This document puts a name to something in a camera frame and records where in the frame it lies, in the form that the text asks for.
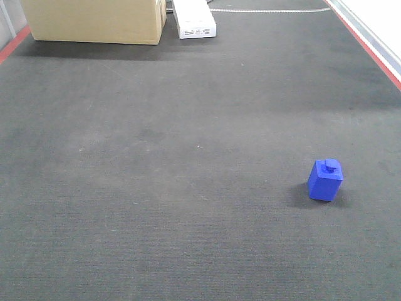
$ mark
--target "floor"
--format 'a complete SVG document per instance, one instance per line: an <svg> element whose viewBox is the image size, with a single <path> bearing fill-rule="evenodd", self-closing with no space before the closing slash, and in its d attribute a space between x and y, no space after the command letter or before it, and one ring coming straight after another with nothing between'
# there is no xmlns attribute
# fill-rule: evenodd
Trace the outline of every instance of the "floor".
<svg viewBox="0 0 401 301"><path fill-rule="evenodd" d="M400 91L331 11L214 17L1 65L1 300L400 300Z"/></svg>

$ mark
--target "white box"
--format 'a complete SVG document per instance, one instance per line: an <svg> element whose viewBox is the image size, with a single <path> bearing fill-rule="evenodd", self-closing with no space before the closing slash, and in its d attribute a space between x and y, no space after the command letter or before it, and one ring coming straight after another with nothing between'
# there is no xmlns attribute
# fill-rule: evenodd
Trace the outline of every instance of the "white box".
<svg viewBox="0 0 401 301"><path fill-rule="evenodd" d="M206 0L173 0L172 6L180 39L216 36L216 22Z"/></svg>

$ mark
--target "knob on blue block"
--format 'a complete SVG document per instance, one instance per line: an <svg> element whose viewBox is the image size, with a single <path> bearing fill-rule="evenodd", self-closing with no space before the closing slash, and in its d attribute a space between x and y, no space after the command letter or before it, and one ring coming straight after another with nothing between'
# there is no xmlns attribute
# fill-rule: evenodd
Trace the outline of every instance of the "knob on blue block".
<svg viewBox="0 0 401 301"><path fill-rule="evenodd" d="M334 201L343 180L340 162L336 159L317 160L308 180L309 197Z"/></svg>

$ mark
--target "red tape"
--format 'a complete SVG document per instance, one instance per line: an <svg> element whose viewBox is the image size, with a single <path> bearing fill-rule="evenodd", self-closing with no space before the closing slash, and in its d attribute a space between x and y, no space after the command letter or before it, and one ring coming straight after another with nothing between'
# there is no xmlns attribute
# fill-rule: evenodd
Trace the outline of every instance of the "red tape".
<svg viewBox="0 0 401 301"><path fill-rule="evenodd" d="M7 60L11 53L17 49L18 45L21 44L30 33L31 30L29 26L25 26L12 41L0 51L0 65Z"/></svg>

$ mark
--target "white cable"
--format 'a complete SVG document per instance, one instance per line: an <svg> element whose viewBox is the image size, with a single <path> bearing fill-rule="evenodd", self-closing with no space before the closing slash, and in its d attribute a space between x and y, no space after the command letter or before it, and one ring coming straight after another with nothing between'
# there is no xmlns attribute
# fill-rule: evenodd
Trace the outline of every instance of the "white cable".
<svg viewBox="0 0 401 301"><path fill-rule="evenodd" d="M331 8L318 9L222 9L211 8L211 11L217 13L270 13L270 14L288 14L288 13L321 13L331 11Z"/></svg>

